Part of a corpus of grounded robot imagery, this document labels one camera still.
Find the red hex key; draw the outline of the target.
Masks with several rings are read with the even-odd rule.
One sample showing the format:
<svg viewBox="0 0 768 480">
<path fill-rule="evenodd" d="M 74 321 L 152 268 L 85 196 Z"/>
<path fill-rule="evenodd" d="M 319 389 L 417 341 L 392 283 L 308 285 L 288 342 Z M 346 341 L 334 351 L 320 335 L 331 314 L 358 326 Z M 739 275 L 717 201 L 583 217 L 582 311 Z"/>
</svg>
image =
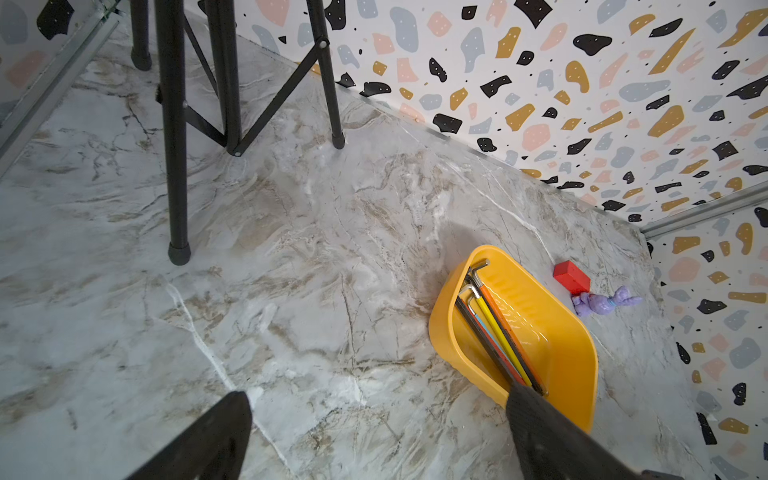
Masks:
<svg viewBox="0 0 768 480">
<path fill-rule="evenodd" d="M 469 309 L 470 316 L 472 317 L 474 330 L 479 337 L 486 351 L 490 357 L 503 372 L 504 376 L 510 383 L 524 384 L 522 377 L 519 375 L 511 361 L 507 358 L 503 349 L 498 345 L 494 336 L 490 333 L 480 317 L 472 310 Z"/>
</svg>

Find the orange hex key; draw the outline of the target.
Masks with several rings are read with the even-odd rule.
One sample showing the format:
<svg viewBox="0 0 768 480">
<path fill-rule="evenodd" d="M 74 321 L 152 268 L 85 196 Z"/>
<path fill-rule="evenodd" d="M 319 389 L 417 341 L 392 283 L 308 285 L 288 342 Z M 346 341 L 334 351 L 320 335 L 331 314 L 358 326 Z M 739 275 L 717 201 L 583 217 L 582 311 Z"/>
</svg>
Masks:
<svg viewBox="0 0 768 480">
<path fill-rule="evenodd" d="M 526 352 L 524 351 L 522 343 L 514 333 L 512 327 L 510 326 L 506 317 L 502 313 L 500 307 L 496 304 L 496 301 L 494 300 L 494 297 L 490 292 L 490 288 L 485 284 L 485 282 L 480 277 L 480 271 L 488 267 L 489 265 L 490 265 L 490 261 L 488 259 L 483 259 L 478 263 L 475 263 L 472 266 L 470 266 L 466 274 L 466 281 L 468 283 L 471 283 L 473 286 L 475 286 L 477 290 L 481 293 L 481 295 L 485 298 L 491 310 L 493 311 L 494 316 L 496 317 L 496 319 L 498 320 L 502 328 L 507 332 L 509 339 L 513 342 L 514 348 L 517 351 L 517 356 L 522 361 L 523 368 L 525 369 L 526 373 L 528 374 L 528 377 L 532 382 L 532 386 L 530 388 L 532 388 L 539 395 L 545 396 L 547 394 L 546 387 L 544 386 L 540 376 L 536 373 L 535 369 L 530 364 L 530 359 L 528 358 Z"/>
</svg>

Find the yellow hex key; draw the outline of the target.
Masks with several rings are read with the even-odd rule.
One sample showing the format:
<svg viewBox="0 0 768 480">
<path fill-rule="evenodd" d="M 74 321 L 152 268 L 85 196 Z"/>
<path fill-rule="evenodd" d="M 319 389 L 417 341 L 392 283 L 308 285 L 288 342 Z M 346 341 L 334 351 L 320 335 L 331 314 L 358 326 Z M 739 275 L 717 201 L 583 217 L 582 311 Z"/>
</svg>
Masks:
<svg viewBox="0 0 768 480">
<path fill-rule="evenodd" d="M 461 290 L 461 293 L 465 291 L 472 292 L 472 298 L 476 301 L 478 308 L 482 312 L 485 320 L 485 329 L 492 331 L 496 340 L 495 343 L 499 346 L 499 350 L 504 352 L 507 358 L 507 362 L 510 364 L 509 371 L 514 371 L 513 377 L 522 384 L 529 387 L 532 386 L 532 382 L 528 377 L 525 369 L 523 368 L 522 361 L 517 356 L 517 351 L 514 348 L 513 342 L 509 339 L 507 332 L 502 328 L 498 320 L 493 314 L 488 302 L 481 295 L 475 286 L 471 283 L 467 283 Z"/>
</svg>

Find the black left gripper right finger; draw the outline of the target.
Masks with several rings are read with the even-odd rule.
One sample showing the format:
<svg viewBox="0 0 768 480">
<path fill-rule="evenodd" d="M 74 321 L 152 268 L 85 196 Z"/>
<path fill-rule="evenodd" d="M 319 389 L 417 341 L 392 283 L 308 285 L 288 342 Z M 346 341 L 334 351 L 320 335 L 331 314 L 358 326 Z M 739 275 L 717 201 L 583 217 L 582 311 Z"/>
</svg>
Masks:
<svg viewBox="0 0 768 480">
<path fill-rule="evenodd" d="M 506 417 L 525 479 L 672 479 L 630 469 L 532 388 L 510 387 Z"/>
</svg>

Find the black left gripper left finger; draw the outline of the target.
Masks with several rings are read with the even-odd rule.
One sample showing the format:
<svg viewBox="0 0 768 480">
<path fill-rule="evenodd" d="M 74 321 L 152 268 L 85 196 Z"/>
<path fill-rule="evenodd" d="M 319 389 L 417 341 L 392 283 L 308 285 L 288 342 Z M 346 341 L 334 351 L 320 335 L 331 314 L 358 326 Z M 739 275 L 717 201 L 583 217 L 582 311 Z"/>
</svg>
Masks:
<svg viewBox="0 0 768 480">
<path fill-rule="evenodd" d="M 232 391 L 138 468 L 131 479 L 237 479 L 252 428 L 243 391 Z"/>
</svg>

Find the long black hex key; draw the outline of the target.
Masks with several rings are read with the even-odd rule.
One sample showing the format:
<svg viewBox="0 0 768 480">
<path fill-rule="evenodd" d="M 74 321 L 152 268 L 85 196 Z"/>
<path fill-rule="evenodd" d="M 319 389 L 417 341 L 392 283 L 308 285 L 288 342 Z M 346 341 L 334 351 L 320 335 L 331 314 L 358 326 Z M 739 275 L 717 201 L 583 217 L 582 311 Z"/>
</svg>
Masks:
<svg viewBox="0 0 768 480">
<path fill-rule="evenodd" d="M 470 308 L 469 304 L 460 296 L 458 296 L 455 300 L 455 305 L 467 321 L 474 334 L 479 339 L 489 357 L 502 372 L 505 379 L 510 384 L 518 383 L 521 378 L 518 375 L 516 369 L 509 361 L 501 347 L 497 344 L 493 335 L 488 331 L 480 318 Z"/>
</svg>

